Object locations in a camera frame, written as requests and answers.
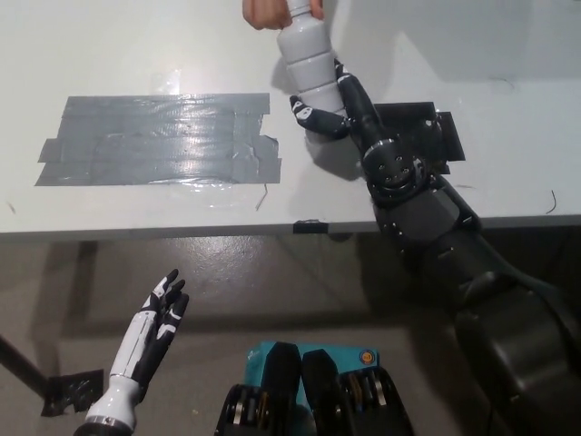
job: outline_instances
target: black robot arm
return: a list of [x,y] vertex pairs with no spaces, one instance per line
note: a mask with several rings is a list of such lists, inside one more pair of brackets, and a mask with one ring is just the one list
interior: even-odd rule
[[[334,137],[340,121],[348,126],[380,230],[438,293],[474,376],[514,433],[579,434],[578,306],[507,263],[458,193],[383,125],[359,80],[339,62],[336,69],[347,119],[335,115],[326,124],[303,105],[300,125]],[[291,102],[299,108],[297,97]]]

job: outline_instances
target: metal pole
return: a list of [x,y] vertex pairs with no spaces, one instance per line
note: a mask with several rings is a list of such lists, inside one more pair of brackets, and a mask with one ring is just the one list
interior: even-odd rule
[[48,379],[14,345],[0,335],[0,364],[44,399]]

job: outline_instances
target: gray duct tape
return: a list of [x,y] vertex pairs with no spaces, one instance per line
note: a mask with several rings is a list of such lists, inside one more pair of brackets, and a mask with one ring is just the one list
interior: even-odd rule
[[278,183],[267,94],[70,97],[39,186]]
[[98,139],[47,139],[38,162],[127,162],[160,160],[231,160],[256,157],[276,162],[278,143],[259,136],[252,143],[216,142],[211,138],[141,138],[113,136]]
[[148,117],[71,117],[64,118],[59,138],[104,138],[110,136],[166,137],[209,136],[232,139],[235,114],[196,117],[185,120],[152,120]]
[[188,117],[202,109],[230,110],[236,114],[269,114],[268,94],[187,94],[114,97],[69,97],[63,118],[69,116],[147,116],[163,119]]
[[46,163],[36,186],[103,186],[150,183],[279,183],[281,161],[253,160]]

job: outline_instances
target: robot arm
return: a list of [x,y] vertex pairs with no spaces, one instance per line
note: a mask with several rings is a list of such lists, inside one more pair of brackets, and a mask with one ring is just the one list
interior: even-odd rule
[[136,425],[135,407],[172,343],[188,305],[178,270],[164,277],[136,313],[123,337],[109,377],[109,389],[87,412],[74,436],[130,436]]
[[502,259],[459,194],[381,122],[359,80],[339,62],[336,71],[348,118],[323,117],[292,97],[298,123],[331,137],[347,126],[381,232],[438,290],[478,383],[515,434],[578,434],[579,307]]

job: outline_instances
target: concrete floor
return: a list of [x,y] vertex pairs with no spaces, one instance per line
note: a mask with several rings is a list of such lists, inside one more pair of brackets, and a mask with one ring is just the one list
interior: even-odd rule
[[[573,287],[580,236],[489,235],[520,267]],[[138,435],[212,434],[226,393],[242,380],[246,351],[263,340],[378,348],[418,436],[485,434],[488,405],[448,318],[429,290],[414,291],[376,234],[345,243],[306,235],[11,244],[0,245],[0,259],[0,332],[47,374],[108,371],[148,292],[181,270],[189,311],[139,407]],[[84,418],[42,419],[41,409],[0,368],[1,432],[63,436]]]

